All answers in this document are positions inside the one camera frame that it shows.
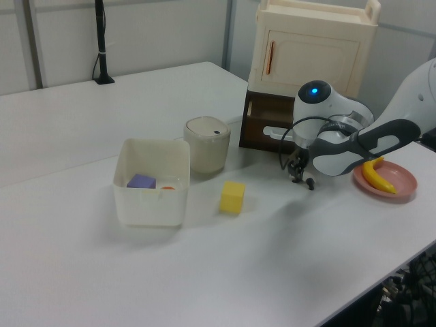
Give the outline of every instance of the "yellow block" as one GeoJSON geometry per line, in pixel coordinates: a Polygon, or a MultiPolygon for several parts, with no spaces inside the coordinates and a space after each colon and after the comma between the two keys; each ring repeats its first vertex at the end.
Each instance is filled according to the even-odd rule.
{"type": "Polygon", "coordinates": [[[240,213],[243,207],[244,192],[245,184],[231,181],[224,182],[219,210],[228,213],[240,213]]]}

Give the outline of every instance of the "white wall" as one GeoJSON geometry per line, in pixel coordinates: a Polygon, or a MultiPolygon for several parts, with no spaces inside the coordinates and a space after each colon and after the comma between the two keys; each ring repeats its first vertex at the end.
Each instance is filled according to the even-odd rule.
{"type": "MultiPolygon", "coordinates": [[[[113,76],[211,61],[222,64],[227,0],[105,0],[113,76]]],[[[35,0],[46,87],[91,79],[97,55],[93,0],[35,0]]]]}
{"type": "Polygon", "coordinates": [[[25,26],[20,30],[14,0],[0,0],[0,95],[35,88],[31,60],[26,60],[23,51],[22,42],[27,42],[23,33],[25,26]]]}
{"type": "MultiPolygon", "coordinates": [[[[401,81],[436,55],[435,0],[379,0],[381,16],[362,81],[359,99],[379,116],[401,81]]],[[[247,80],[255,38],[259,0],[234,0],[230,23],[228,69],[247,80]]],[[[364,8],[367,0],[313,0],[364,8]]]]}

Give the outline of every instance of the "purple block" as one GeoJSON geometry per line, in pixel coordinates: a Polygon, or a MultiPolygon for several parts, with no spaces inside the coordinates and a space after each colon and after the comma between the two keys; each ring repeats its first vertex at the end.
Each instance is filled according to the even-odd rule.
{"type": "Polygon", "coordinates": [[[136,174],[130,182],[128,182],[127,187],[133,187],[136,189],[155,189],[156,178],[136,174]]]}

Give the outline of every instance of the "yellow banana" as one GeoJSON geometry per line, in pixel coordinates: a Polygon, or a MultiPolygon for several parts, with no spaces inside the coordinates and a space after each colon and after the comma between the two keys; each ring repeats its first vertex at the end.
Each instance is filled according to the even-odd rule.
{"type": "Polygon", "coordinates": [[[384,159],[383,157],[379,157],[377,159],[370,160],[363,163],[362,166],[363,177],[365,177],[367,182],[371,184],[374,188],[380,191],[396,194],[396,189],[394,185],[392,185],[386,179],[381,177],[374,169],[375,164],[382,161],[383,159],[384,159]]]}

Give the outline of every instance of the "cabinet door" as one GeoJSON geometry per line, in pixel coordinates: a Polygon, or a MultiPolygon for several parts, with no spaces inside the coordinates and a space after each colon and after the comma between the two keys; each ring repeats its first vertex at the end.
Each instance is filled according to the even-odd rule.
{"type": "Polygon", "coordinates": [[[262,81],[301,87],[325,80],[345,93],[359,42],[269,31],[262,81]]]}

